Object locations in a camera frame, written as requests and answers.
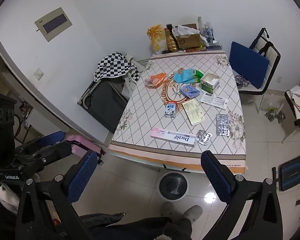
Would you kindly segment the small silver blister pack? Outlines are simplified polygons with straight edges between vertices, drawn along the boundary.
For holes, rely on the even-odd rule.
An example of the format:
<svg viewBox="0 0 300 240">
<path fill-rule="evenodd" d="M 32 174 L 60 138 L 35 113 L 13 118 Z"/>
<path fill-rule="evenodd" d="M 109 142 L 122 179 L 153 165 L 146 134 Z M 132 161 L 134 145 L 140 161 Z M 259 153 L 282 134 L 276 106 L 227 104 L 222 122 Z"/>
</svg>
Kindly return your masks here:
<svg viewBox="0 0 300 240">
<path fill-rule="evenodd" d="M 200 129 L 196 134 L 197 142 L 203 146 L 206 146 L 211 140 L 212 134 L 208 133 L 204 129 Z"/>
</svg>

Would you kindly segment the large silver blister pack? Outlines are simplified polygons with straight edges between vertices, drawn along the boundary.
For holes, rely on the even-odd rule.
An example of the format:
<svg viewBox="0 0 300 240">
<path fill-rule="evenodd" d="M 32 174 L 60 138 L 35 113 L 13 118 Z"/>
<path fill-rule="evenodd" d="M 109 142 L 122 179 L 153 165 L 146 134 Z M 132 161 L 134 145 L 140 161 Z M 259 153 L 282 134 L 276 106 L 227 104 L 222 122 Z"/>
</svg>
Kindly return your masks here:
<svg viewBox="0 0 300 240">
<path fill-rule="evenodd" d="M 216 135 L 217 136 L 230 136 L 229 118 L 227 114 L 216 115 Z"/>
</svg>

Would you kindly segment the Doctor toothpaste box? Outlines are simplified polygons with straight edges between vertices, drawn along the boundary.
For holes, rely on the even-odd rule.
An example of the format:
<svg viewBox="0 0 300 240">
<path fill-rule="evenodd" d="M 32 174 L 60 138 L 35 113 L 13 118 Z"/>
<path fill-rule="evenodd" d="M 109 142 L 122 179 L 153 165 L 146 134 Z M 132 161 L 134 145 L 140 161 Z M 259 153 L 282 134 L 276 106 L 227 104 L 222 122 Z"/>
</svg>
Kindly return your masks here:
<svg viewBox="0 0 300 240">
<path fill-rule="evenodd" d="M 194 147 L 196 143 L 196 136 L 192 134 L 180 133 L 165 129 L 153 128 L 151 129 L 151 137 L 158 140 L 168 141 L 175 144 Z"/>
</svg>

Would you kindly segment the white medicine leaflet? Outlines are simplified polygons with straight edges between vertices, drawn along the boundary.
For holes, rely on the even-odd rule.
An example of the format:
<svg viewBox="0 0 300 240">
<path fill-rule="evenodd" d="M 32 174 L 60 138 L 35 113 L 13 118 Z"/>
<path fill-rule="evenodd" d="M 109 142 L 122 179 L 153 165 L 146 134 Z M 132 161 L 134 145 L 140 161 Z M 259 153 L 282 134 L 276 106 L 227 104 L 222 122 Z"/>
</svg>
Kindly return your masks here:
<svg viewBox="0 0 300 240">
<path fill-rule="evenodd" d="M 214 94 L 210 94 L 208 92 L 204 92 L 202 94 L 202 97 L 200 99 L 201 103 L 213 106 L 213 107 L 217 107 L 220 109 L 226 109 L 227 105 L 228 105 L 228 99 L 214 95 Z"/>
</svg>

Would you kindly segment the blue white milk carton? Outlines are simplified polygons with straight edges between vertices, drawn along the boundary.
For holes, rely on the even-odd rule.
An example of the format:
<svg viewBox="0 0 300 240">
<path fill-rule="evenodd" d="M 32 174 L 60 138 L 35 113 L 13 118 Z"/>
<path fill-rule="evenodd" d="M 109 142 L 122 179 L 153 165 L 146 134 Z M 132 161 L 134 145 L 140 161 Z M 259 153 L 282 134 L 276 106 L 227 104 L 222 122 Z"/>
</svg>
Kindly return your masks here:
<svg viewBox="0 0 300 240">
<path fill-rule="evenodd" d="M 177 112 L 177 103 L 175 101 L 169 101 L 165 106 L 164 116 L 166 118 L 175 118 Z"/>
</svg>

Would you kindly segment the blue plastic snack wrapper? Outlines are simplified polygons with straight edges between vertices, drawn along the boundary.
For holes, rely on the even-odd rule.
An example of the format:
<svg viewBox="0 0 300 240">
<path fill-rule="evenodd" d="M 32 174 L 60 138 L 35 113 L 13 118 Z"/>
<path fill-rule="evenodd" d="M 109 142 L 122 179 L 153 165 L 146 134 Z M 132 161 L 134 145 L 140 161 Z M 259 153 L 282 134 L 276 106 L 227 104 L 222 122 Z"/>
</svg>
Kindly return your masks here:
<svg viewBox="0 0 300 240">
<path fill-rule="evenodd" d="M 181 94 L 183 94 L 183 96 L 185 96 L 189 99 L 195 98 L 200 95 L 200 91 L 198 89 L 196 89 L 195 87 L 193 87 L 191 84 L 182 86 L 179 89 L 179 91 L 181 92 Z"/>
</svg>

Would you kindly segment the green white box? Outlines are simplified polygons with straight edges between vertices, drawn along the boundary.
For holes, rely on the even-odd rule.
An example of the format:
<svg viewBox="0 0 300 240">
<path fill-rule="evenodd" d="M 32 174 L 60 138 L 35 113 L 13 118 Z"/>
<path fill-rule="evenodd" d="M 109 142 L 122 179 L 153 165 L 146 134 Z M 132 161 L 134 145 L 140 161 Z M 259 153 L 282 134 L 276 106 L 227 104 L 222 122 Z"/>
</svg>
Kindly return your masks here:
<svg viewBox="0 0 300 240">
<path fill-rule="evenodd" d="M 200 88 L 213 94 L 219 87 L 220 77 L 215 74 L 206 73 L 200 80 Z"/>
</svg>

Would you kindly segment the green cyan snack bag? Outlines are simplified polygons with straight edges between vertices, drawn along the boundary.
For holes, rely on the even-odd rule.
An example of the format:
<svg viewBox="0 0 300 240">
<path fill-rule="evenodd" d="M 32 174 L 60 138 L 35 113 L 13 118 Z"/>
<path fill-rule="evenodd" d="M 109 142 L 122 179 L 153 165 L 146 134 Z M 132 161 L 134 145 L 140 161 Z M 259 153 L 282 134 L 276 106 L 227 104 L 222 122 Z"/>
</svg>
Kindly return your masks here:
<svg viewBox="0 0 300 240">
<path fill-rule="evenodd" d="M 174 82 L 176 83 L 200 83 L 204 76 L 202 72 L 195 69 L 180 68 L 174 75 Z"/>
</svg>

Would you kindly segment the orange snack bag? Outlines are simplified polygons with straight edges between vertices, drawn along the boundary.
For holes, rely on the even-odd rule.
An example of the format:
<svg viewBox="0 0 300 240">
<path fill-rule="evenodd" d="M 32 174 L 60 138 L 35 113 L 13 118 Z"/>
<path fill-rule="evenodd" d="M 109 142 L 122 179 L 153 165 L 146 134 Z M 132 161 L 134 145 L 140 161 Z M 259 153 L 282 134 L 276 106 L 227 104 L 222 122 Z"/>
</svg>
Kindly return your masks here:
<svg viewBox="0 0 300 240">
<path fill-rule="evenodd" d="M 159 73 L 147 78 L 144 83 L 147 88 L 157 88 L 167 79 L 166 73 Z"/>
</svg>

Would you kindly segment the white round trash bin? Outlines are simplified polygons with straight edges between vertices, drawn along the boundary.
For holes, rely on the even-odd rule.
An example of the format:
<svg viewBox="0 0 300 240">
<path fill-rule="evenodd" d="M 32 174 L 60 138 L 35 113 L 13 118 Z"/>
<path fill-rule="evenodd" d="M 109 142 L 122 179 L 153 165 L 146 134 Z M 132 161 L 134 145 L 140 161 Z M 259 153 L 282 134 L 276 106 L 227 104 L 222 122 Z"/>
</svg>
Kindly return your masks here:
<svg viewBox="0 0 300 240">
<path fill-rule="evenodd" d="M 158 181 L 159 196 L 168 201 L 176 202 L 183 199 L 189 189 L 189 181 L 182 173 L 170 171 L 163 174 Z"/>
</svg>

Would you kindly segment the pink suitcase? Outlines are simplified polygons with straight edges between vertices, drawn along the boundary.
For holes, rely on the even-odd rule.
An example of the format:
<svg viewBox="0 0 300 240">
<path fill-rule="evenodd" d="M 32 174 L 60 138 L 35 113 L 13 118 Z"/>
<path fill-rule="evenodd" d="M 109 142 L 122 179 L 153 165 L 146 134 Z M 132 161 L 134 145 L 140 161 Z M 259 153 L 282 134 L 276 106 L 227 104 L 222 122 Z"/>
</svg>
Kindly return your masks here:
<svg viewBox="0 0 300 240">
<path fill-rule="evenodd" d="M 67 134 L 65 139 L 71 145 L 72 154 L 83 157 L 88 151 L 93 151 L 98 156 L 98 165 L 103 165 L 102 157 L 105 152 L 102 148 L 81 135 Z"/>
</svg>

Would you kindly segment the right grey slipper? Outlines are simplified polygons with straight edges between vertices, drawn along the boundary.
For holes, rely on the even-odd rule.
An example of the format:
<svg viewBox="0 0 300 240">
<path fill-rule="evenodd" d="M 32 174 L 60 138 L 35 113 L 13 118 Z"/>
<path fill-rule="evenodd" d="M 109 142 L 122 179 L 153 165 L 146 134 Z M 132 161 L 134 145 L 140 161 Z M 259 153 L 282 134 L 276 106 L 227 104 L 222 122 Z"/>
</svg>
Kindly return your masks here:
<svg viewBox="0 0 300 240">
<path fill-rule="evenodd" d="M 183 214 L 183 219 L 189 220 L 192 224 L 196 222 L 203 214 L 203 209 L 199 205 L 194 205 Z"/>
</svg>

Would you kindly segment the grey slipper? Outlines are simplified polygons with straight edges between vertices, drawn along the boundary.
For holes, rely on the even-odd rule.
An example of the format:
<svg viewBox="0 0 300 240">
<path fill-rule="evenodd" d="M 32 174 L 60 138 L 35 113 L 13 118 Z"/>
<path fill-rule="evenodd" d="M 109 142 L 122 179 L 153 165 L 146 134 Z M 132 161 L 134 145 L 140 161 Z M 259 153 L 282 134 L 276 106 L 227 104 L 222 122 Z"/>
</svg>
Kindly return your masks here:
<svg viewBox="0 0 300 240">
<path fill-rule="evenodd" d="M 172 217 L 174 215 L 174 205 L 172 202 L 164 202 L 160 207 L 160 217 Z"/>
<path fill-rule="evenodd" d="M 192 224 L 196 222 L 203 214 L 203 209 L 199 205 L 194 205 L 183 214 L 183 219 L 189 220 Z"/>
</svg>

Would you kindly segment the person legs dark trousers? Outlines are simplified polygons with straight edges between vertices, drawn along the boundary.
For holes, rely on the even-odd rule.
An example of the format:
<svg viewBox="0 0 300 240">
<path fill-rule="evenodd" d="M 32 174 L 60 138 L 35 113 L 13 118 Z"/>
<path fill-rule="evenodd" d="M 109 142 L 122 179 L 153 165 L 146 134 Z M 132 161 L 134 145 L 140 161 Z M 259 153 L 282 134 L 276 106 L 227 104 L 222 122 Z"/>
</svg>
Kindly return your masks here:
<svg viewBox="0 0 300 240">
<path fill-rule="evenodd" d="M 117 224 L 125 213 L 97 213 L 81 216 L 94 239 L 191 239 L 193 219 L 151 217 L 127 224 Z"/>
</svg>

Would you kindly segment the dark folding chair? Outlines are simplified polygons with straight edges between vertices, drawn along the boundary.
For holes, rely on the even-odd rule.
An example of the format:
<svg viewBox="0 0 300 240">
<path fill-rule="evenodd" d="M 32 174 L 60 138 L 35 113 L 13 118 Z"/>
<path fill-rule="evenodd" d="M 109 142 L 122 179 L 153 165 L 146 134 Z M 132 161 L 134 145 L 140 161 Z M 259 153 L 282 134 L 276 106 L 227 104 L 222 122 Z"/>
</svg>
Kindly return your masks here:
<svg viewBox="0 0 300 240">
<path fill-rule="evenodd" d="M 77 104 L 114 134 L 128 103 L 123 87 L 122 77 L 102 78 L 89 85 Z"/>
</svg>

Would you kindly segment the left grey slipper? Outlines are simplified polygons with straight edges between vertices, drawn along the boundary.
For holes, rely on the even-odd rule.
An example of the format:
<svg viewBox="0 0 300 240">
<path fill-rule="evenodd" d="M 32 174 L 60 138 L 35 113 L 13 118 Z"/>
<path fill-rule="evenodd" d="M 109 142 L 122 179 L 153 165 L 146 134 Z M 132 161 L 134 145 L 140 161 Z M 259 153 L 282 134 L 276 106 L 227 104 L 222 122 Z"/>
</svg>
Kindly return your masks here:
<svg viewBox="0 0 300 240">
<path fill-rule="evenodd" d="M 174 205 L 172 202 L 164 202 L 160 207 L 160 217 L 172 217 L 174 215 Z"/>
</svg>

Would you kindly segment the black blue exercise board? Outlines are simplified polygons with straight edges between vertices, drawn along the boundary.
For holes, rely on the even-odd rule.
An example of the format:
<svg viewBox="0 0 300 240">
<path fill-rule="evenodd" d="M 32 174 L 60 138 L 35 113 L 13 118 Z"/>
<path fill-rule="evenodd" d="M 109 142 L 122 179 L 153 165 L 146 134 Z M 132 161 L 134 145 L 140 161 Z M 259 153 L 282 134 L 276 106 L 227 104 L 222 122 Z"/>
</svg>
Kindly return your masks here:
<svg viewBox="0 0 300 240">
<path fill-rule="evenodd" d="M 273 181 L 278 183 L 279 191 L 287 191 L 300 184 L 300 156 L 271 169 Z"/>
</svg>

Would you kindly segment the metal dumbbell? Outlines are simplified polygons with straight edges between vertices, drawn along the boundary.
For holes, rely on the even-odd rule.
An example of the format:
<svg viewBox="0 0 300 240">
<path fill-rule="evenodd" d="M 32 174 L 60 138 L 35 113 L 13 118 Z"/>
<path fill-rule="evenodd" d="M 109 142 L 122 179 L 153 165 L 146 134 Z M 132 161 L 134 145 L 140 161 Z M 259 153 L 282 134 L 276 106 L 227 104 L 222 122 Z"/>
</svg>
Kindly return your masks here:
<svg viewBox="0 0 300 240">
<path fill-rule="evenodd" d="M 286 116 L 282 110 L 279 110 L 277 108 L 270 107 L 267 109 L 265 113 L 265 117 L 270 121 L 274 121 L 275 119 L 280 124 L 285 120 Z"/>
</svg>

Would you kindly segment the patterned diamond tablecloth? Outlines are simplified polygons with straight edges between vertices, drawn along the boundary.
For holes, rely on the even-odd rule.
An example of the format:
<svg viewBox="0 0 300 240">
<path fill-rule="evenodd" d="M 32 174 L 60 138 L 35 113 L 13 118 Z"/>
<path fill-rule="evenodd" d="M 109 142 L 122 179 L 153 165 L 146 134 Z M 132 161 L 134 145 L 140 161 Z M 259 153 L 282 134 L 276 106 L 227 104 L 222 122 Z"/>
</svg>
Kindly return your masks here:
<svg viewBox="0 0 300 240">
<path fill-rule="evenodd" d="M 220 109 L 201 103 L 200 97 L 196 97 L 205 120 L 192 126 L 182 105 L 187 99 L 179 91 L 181 84 L 173 80 L 180 68 L 218 75 L 220 81 L 216 95 L 229 100 L 227 108 Z M 166 81 L 157 88 L 147 88 L 144 81 L 159 73 L 167 74 Z M 169 101 L 177 103 L 173 119 L 164 116 Z M 229 137 L 216 135 L 217 114 L 228 115 Z M 212 137 L 206 146 L 197 143 L 190 147 L 152 138 L 153 128 L 192 135 L 204 129 Z M 233 173 L 244 173 L 246 146 L 242 104 L 226 53 L 221 50 L 170 53 L 150 58 L 126 105 L 109 150 L 134 161 L 149 161 L 154 165 L 171 166 L 189 172 L 202 172 L 200 154 L 209 150 Z"/>
</svg>

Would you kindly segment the checkered black white cloth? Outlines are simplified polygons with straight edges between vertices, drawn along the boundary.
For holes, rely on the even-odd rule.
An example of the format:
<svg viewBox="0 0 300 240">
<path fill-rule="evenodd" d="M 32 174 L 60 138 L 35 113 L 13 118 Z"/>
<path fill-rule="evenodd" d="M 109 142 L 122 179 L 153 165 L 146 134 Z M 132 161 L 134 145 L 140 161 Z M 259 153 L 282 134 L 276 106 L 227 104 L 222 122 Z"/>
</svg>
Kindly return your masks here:
<svg viewBox="0 0 300 240">
<path fill-rule="evenodd" d="M 120 52 L 114 52 L 103 58 L 97 65 L 94 72 L 94 81 L 98 82 L 103 78 L 114 79 L 128 76 L 134 83 L 140 79 L 139 70 L 134 63 L 131 63 Z"/>
</svg>

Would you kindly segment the brown cardboard box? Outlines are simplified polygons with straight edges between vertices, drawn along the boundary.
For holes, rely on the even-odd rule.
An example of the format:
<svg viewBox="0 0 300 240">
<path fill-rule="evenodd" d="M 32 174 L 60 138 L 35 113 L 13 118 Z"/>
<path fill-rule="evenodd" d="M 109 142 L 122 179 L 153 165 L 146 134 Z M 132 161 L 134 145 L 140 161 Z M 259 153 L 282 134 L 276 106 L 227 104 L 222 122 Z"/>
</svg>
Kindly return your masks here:
<svg viewBox="0 0 300 240">
<path fill-rule="evenodd" d="M 180 49 L 192 49 L 202 44 L 200 31 L 195 23 L 176 25 L 173 35 Z"/>
</svg>

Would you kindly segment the yellow snack bag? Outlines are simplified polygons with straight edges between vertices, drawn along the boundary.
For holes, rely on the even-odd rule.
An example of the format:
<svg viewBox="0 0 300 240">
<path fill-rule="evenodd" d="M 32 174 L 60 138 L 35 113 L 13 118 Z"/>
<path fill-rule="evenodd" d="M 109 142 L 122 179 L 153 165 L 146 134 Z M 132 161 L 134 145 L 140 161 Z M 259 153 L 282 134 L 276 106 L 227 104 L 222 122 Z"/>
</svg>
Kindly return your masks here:
<svg viewBox="0 0 300 240">
<path fill-rule="evenodd" d="M 159 55 L 167 50 L 166 35 L 162 25 L 157 24 L 148 28 L 147 35 L 155 54 Z"/>
</svg>

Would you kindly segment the golden bottle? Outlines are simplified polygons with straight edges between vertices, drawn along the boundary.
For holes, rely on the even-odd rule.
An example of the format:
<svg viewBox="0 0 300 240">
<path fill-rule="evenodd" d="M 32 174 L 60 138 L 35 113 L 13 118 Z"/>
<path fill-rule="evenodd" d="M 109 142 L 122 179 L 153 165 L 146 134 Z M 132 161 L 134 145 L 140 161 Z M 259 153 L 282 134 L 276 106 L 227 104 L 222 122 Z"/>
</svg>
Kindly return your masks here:
<svg viewBox="0 0 300 240">
<path fill-rule="evenodd" d="M 178 43 L 172 33 L 172 25 L 167 24 L 165 30 L 166 43 L 170 52 L 178 51 Z"/>
</svg>

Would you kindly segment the clear plastic water bottle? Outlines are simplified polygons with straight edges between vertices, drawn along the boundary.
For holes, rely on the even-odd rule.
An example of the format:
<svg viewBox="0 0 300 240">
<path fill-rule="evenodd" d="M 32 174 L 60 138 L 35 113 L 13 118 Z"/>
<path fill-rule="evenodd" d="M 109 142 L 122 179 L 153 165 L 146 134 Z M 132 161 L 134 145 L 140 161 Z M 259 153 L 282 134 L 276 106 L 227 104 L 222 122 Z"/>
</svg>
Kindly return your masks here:
<svg viewBox="0 0 300 240">
<path fill-rule="evenodd" d="M 213 29 L 211 28 L 210 22 L 206 22 L 204 24 L 205 32 L 206 32 L 206 39 L 208 44 L 213 44 L 214 36 L 213 36 Z"/>
</svg>

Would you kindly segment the wall switch plate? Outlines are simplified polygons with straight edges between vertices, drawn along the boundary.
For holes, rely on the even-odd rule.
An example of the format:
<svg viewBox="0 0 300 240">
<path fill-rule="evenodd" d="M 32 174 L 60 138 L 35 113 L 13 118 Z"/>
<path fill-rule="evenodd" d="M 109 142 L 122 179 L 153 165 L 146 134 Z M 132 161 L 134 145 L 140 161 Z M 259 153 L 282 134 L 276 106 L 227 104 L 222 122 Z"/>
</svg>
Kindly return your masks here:
<svg viewBox="0 0 300 240">
<path fill-rule="evenodd" d="M 33 75 L 39 81 L 44 76 L 44 73 L 40 68 L 37 68 Z"/>
</svg>

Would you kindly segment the wall electrical panel box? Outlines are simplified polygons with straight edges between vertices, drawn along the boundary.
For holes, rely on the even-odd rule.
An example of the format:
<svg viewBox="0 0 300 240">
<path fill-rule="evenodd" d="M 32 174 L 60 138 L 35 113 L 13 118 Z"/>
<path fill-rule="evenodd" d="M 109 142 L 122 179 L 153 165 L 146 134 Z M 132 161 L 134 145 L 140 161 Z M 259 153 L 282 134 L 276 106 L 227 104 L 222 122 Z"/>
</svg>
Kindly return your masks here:
<svg viewBox="0 0 300 240">
<path fill-rule="evenodd" d="M 59 7 L 46 14 L 42 18 L 36 20 L 35 25 L 47 42 L 50 42 L 61 32 L 72 26 L 72 23 L 62 7 Z"/>
</svg>

